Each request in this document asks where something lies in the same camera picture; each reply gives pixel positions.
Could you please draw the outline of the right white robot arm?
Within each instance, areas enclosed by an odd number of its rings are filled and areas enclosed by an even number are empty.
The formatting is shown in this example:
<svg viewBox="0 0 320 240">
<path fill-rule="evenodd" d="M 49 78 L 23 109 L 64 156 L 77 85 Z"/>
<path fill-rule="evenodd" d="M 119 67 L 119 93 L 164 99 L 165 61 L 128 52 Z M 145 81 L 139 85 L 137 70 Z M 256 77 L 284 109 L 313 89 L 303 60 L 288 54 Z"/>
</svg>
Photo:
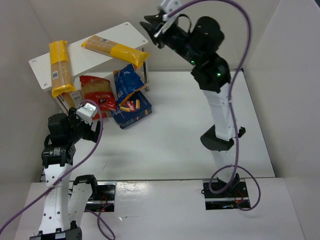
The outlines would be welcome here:
<svg viewBox="0 0 320 240">
<path fill-rule="evenodd" d="M 163 32 L 163 16 L 163 11 L 146 15 L 140 25 L 159 49 L 168 47 L 193 66 L 191 75 L 207 98 L 214 119 L 213 126 L 200 141 L 216 160 L 224 161 L 235 140 L 246 133 L 244 127 L 234 127 L 228 100 L 232 83 L 230 69 L 217 54 L 225 36 L 218 22 L 209 16 L 200 17 L 194 29 L 188 31 L 179 27 L 176 18 Z"/>
</svg>

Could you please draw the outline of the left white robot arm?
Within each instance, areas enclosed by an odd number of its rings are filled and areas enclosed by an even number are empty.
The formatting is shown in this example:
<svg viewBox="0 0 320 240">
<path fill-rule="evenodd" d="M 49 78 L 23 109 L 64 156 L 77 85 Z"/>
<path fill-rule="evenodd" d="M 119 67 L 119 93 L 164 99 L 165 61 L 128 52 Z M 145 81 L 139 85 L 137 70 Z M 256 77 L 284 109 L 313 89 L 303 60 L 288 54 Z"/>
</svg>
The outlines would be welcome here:
<svg viewBox="0 0 320 240">
<path fill-rule="evenodd" d="M 87 201 L 96 192 L 97 180 L 87 174 L 76 177 L 70 185 L 75 144 L 83 139 L 98 143 L 102 128 L 92 130 L 98 108 L 86 103 L 68 114 L 57 113 L 48 118 L 49 135 L 41 154 L 45 186 L 44 208 L 38 233 L 33 240 L 80 240 L 81 220 Z"/>
</svg>

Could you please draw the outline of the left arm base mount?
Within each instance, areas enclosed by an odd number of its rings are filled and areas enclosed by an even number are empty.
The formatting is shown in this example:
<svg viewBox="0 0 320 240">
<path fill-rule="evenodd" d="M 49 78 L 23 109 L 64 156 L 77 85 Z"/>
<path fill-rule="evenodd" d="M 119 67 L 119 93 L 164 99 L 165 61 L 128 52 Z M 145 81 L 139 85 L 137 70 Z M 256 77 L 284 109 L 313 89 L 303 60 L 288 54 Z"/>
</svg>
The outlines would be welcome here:
<svg viewBox="0 0 320 240">
<path fill-rule="evenodd" d="M 116 185 L 115 181 L 98 181 L 95 193 L 89 197 L 85 210 L 99 213 L 104 208 L 102 212 L 114 212 Z"/>
</svg>

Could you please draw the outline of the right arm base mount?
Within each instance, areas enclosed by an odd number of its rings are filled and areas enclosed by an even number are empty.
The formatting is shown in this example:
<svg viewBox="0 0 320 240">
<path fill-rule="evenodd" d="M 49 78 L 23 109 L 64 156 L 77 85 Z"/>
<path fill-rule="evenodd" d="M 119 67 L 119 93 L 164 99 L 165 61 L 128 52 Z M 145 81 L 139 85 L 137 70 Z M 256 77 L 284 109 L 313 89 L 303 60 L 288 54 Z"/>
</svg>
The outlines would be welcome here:
<svg viewBox="0 0 320 240">
<path fill-rule="evenodd" d="M 205 209 L 208 210 L 225 210 L 237 209 L 238 204 L 243 209 L 249 209 L 251 203 L 245 181 L 241 180 L 230 193 L 214 194 L 209 189 L 209 181 L 202 182 Z"/>
</svg>

